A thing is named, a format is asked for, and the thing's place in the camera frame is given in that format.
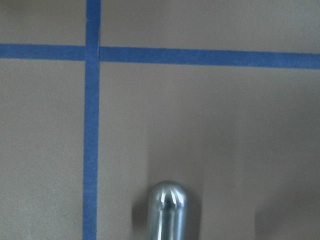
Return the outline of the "steel muddler with black tip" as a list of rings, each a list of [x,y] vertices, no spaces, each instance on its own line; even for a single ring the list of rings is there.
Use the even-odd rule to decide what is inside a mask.
[[[148,197],[148,240],[184,240],[188,196],[175,181],[157,183]]]

